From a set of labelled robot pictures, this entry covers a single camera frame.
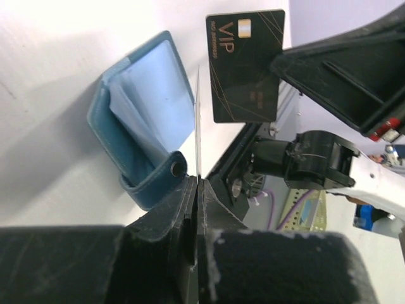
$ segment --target credit card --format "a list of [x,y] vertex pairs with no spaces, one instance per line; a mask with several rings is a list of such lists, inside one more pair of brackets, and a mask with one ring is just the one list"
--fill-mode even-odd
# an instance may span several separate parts
[[283,10],[206,18],[214,121],[274,122],[280,79],[270,72],[282,52]]
[[195,140],[196,140],[196,165],[197,165],[197,183],[201,180],[201,101],[200,101],[200,67],[197,71],[196,100],[195,100]]

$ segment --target purple cable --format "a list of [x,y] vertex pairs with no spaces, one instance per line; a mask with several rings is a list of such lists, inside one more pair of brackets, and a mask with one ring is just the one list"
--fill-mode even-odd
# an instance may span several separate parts
[[258,195],[251,198],[251,200],[256,201],[256,200],[262,198],[263,196],[266,196],[266,194],[270,195],[270,197],[271,197],[270,216],[269,216],[269,221],[268,221],[268,224],[267,224],[267,230],[268,230],[268,229],[270,229],[271,222],[273,221],[274,202],[275,202],[274,192],[271,189],[262,190],[262,191],[260,191],[260,193]]
[[313,190],[308,190],[306,191],[298,200],[297,203],[290,209],[290,211],[287,213],[283,221],[280,223],[280,225],[277,226],[276,230],[281,230],[284,225],[289,221],[291,216],[294,214],[294,212],[302,205],[302,203],[305,201],[305,199],[312,193],[314,192]]

